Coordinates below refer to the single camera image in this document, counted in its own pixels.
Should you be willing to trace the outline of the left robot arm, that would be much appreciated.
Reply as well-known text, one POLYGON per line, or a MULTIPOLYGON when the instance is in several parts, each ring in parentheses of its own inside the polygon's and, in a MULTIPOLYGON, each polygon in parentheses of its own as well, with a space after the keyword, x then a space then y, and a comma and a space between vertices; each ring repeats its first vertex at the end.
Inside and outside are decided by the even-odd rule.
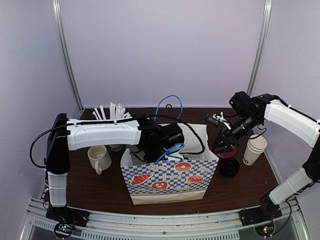
POLYGON ((184 143, 177 123, 157 124, 148 115, 114 120, 78 120, 59 114, 47 139, 45 169, 48 177, 49 203, 61 222, 72 218, 67 205, 67 175, 71 168, 69 152, 107 145, 137 146, 148 163, 162 158, 166 150, 184 143))

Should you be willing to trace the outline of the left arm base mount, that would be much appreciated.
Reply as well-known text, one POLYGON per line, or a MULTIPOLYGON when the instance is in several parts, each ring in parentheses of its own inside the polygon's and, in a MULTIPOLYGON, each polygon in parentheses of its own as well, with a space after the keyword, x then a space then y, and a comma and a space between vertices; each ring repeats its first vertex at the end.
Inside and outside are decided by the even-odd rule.
POLYGON ((46 212, 46 218, 55 220, 60 223, 86 227, 90 213, 86 210, 80 210, 70 207, 52 207, 49 206, 46 212))

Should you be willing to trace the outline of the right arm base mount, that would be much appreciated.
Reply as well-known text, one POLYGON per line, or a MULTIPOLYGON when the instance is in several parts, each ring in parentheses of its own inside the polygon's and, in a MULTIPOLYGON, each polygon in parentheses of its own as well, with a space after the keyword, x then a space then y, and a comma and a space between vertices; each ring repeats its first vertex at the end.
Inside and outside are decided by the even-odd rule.
POLYGON ((282 216, 281 210, 277 209, 269 213, 263 213, 260 206, 254 208, 243 208, 238 212, 242 226, 256 225, 271 221, 282 216))

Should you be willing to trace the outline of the cream ceramic mug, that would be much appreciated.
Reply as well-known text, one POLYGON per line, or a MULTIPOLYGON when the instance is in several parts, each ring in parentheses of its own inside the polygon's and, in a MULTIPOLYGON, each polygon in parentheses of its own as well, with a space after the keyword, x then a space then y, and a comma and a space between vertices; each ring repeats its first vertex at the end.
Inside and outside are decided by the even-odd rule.
POLYGON ((101 175, 112 164, 112 159, 104 145, 90 147, 87 151, 87 156, 91 167, 98 175, 101 175))

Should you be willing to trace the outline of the blue checkered paper bag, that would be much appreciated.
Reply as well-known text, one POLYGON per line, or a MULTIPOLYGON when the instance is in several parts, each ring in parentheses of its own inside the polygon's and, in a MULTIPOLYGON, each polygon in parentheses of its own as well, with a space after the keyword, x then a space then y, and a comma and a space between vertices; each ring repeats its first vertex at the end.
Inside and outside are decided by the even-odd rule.
POLYGON ((120 167, 134 205, 201 200, 212 180, 219 159, 208 145, 205 124, 179 124, 184 144, 178 152, 155 163, 144 163, 143 153, 129 146, 120 167))

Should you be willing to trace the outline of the paper cup holding straws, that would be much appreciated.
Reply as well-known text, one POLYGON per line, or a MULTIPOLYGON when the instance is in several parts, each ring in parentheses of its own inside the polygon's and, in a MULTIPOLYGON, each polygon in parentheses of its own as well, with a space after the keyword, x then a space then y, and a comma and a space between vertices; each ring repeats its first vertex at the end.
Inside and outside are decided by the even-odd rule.
POLYGON ((126 108, 123 107, 121 103, 115 104, 113 102, 109 103, 109 118, 106 117, 105 108, 103 105, 95 107, 92 114, 96 120, 119 120, 131 117, 131 114, 126 112, 126 108))

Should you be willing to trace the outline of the red floral plate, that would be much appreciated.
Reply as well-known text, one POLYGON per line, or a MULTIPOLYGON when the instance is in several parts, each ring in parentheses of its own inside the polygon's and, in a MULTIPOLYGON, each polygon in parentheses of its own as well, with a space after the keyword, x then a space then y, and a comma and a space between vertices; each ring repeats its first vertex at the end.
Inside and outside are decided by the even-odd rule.
POLYGON ((210 147, 210 150, 220 159, 228 159, 228 158, 233 158, 238 151, 237 146, 233 146, 232 150, 226 150, 226 147, 224 146, 224 143, 222 141, 219 141, 217 144, 219 147, 214 148, 215 146, 215 139, 211 139, 208 144, 210 147))

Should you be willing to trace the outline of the aluminium front rail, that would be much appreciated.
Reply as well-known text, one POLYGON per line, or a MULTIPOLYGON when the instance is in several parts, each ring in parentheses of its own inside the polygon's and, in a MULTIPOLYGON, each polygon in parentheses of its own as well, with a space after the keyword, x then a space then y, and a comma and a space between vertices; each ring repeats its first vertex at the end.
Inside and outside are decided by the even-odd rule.
POLYGON ((296 199, 280 206, 274 220, 244 226, 238 210, 182 215, 134 215, 92 211, 86 226, 76 226, 70 240, 309 240, 304 216, 296 199))

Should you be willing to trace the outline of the stack of paper cups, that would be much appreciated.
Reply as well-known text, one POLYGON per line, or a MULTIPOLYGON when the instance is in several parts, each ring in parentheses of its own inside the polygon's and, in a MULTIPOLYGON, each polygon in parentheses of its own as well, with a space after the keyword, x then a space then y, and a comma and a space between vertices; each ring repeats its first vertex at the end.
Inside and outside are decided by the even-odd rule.
POLYGON ((242 161, 247 166, 252 166, 267 148, 267 140, 258 134, 249 137, 242 161))

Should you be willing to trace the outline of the stack of black lids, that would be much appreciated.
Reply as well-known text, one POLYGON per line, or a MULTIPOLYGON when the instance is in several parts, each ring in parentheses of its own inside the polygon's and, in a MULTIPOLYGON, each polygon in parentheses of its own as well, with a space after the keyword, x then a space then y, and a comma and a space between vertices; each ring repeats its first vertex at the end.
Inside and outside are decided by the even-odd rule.
POLYGON ((234 158, 220 160, 219 173, 225 178, 235 177, 240 170, 240 163, 234 158))

